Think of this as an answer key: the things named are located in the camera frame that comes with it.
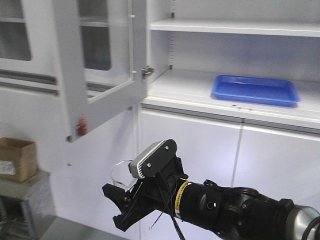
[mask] black cable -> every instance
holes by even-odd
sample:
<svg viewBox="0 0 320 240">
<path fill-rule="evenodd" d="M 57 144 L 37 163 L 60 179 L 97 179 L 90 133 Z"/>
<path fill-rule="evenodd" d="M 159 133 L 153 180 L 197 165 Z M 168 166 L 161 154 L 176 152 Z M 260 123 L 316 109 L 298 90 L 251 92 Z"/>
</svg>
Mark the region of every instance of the black cable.
<svg viewBox="0 0 320 240">
<path fill-rule="evenodd" d="M 317 216 L 316 218 L 314 218 L 309 225 L 306 227 L 306 229 L 303 232 L 302 238 L 301 240 L 307 240 L 309 233 L 311 231 L 311 229 L 313 229 L 317 224 L 320 223 L 320 216 Z"/>
<path fill-rule="evenodd" d="M 126 220 L 128 217 L 130 217 L 131 211 L 133 210 L 134 206 L 136 205 L 136 203 L 137 203 L 137 201 L 138 201 L 138 198 L 135 197 L 135 196 L 137 195 L 138 191 L 140 190 L 142 184 L 143 184 L 143 182 L 141 181 L 139 187 L 138 187 L 137 190 L 134 192 L 133 197 L 129 197 L 130 199 L 133 199 L 133 202 L 130 202 L 130 205 L 131 205 L 131 206 L 130 206 L 129 210 L 127 211 L 126 215 L 124 215 L 123 220 Z"/>
<path fill-rule="evenodd" d="M 150 229 L 153 228 L 153 226 L 157 223 L 157 221 L 159 220 L 159 218 L 162 216 L 162 214 L 163 214 L 163 213 L 165 212 L 165 210 L 167 209 L 169 203 L 171 203 L 171 211 L 172 211 L 172 212 L 174 211 L 174 210 L 173 210 L 172 198 L 174 197 L 175 192 L 176 192 L 176 190 L 177 190 L 177 181 L 176 181 L 176 179 L 174 178 L 174 176 L 173 176 L 172 174 L 170 175 L 170 177 L 173 177 L 173 179 L 175 180 L 174 190 L 173 190 L 173 192 L 171 192 L 171 197 L 170 197 L 170 199 L 167 201 L 167 203 L 165 204 L 165 206 L 164 206 L 163 210 L 161 211 L 160 215 L 159 215 L 159 216 L 157 217 L 157 219 L 154 221 L 154 223 L 152 224 L 152 226 L 150 227 Z"/>
<path fill-rule="evenodd" d="M 156 179 L 156 184 L 158 185 L 158 189 L 159 189 L 160 195 L 162 197 L 162 200 L 163 200 L 164 204 L 166 204 L 166 199 L 165 199 L 165 196 L 164 196 L 164 194 L 163 194 L 163 192 L 161 190 L 161 187 L 160 187 L 158 179 Z M 166 209 L 168 210 L 169 216 L 170 216 L 170 218 L 171 218 L 171 220 L 173 222 L 174 228 L 175 228 L 180 240 L 186 240 L 184 235 L 183 235 L 183 233 L 182 233 L 182 231 L 181 231 L 181 229 L 180 229 L 180 227 L 179 227 L 179 225 L 178 225 L 178 223 L 177 223 L 177 221 L 176 221 L 176 219 L 175 219 L 175 217 L 174 217 L 173 211 L 168 206 L 166 206 Z"/>
</svg>

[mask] door hinge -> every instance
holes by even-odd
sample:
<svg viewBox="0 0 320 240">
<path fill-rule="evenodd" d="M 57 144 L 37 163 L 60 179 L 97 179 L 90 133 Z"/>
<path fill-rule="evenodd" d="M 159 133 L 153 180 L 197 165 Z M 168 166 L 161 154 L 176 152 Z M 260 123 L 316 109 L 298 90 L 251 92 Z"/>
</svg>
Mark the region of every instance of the door hinge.
<svg viewBox="0 0 320 240">
<path fill-rule="evenodd" d="M 151 74 L 154 73 L 155 69 L 150 66 L 146 66 L 145 68 L 142 68 L 141 71 L 142 71 L 142 79 L 146 80 Z"/>
</svg>

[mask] white cable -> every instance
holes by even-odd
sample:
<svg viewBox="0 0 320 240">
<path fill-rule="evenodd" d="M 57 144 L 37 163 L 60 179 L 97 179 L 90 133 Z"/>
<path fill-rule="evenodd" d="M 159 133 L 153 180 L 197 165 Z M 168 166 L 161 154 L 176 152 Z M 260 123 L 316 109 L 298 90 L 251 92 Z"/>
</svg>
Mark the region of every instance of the white cable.
<svg viewBox="0 0 320 240">
<path fill-rule="evenodd" d="M 132 187 L 132 185 L 135 183 L 135 181 L 136 181 L 137 179 L 134 178 L 134 179 L 130 182 L 129 185 L 125 185 L 123 182 L 116 180 L 116 179 L 114 178 L 114 176 L 113 176 L 113 171 L 114 171 L 114 169 L 115 169 L 116 167 L 118 167 L 119 165 L 121 165 L 121 164 L 123 164 L 123 163 L 131 163 L 131 162 L 132 162 L 132 160 L 125 160 L 125 161 L 121 161 L 121 162 L 118 162 L 118 163 L 116 163 L 115 165 L 113 165 L 113 167 L 111 168 L 110 173 L 109 173 L 109 174 L 110 174 L 110 178 L 111 178 L 112 181 L 113 181 L 113 185 L 114 185 L 115 183 L 117 183 L 117 184 L 120 184 L 121 186 L 123 186 L 125 189 L 129 189 L 129 188 Z"/>
</svg>

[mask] yellow label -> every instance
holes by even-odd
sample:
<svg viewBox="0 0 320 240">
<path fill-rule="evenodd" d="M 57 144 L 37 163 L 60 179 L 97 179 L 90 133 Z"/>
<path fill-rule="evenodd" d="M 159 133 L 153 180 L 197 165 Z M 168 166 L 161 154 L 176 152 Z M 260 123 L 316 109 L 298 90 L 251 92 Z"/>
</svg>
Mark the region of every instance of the yellow label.
<svg viewBox="0 0 320 240">
<path fill-rule="evenodd" d="M 180 186 L 177 194 L 176 194 L 176 197 L 175 197 L 175 202 L 174 202 L 174 211 L 175 211 L 175 215 L 178 217 L 178 218 L 181 218 L 180 217 L 180 201 L 181 201 L 181 197 L 182 197 L 182 193 L 184 192 L 185 188 L 191 184 L 190 181 L 185 181 L 184 183 L 182 183 L 182 185 Z"/>
</svg>

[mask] cardboard box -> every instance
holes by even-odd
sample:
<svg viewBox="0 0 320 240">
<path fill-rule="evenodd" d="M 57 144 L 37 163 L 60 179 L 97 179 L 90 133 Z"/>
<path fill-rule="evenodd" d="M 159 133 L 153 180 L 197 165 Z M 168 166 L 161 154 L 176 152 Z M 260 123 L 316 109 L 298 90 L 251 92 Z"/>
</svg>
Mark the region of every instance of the cardboard box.
<svg viewBox="0 0 320 240">
<path fill-rule="evenodd" d="M 35 142 L 0 138 L 0 178 L 23 182 L 37 170 Z"/>
</svg>

